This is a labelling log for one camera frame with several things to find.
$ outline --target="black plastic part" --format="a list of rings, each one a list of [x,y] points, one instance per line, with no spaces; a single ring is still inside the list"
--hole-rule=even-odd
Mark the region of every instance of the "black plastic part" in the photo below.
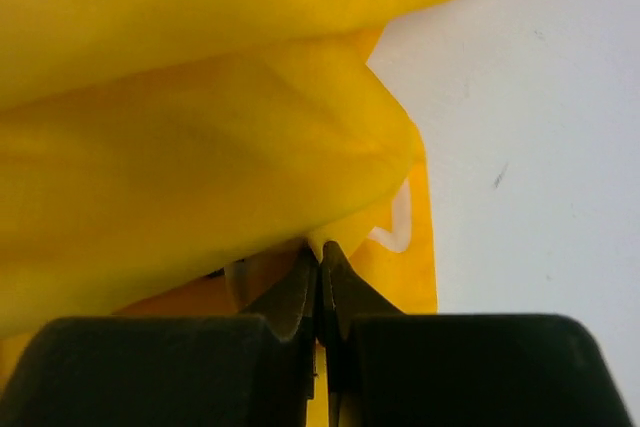
[[[316,279],[305,250],[242,315],[52,322],[0,397],[0,427],[303,426]]]
[[[632,425],[595,342],[565,317],[364,317],[346,351],[366,427]]]

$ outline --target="white background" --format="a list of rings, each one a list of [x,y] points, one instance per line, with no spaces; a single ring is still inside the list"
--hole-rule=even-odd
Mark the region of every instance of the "white background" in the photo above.
[[[580,320],[635,419],[639,39],[640,0],[454,0],[370,61],[427,147],[440,310]]]

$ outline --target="yellow tarp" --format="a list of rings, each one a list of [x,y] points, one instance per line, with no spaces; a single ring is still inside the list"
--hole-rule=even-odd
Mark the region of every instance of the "yellow tarp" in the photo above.
[[[0,0],[0,337],[303,237],[433,309],[422,144],[365,59],[442,1]],[[408,177],[417,270],[363,244]]]

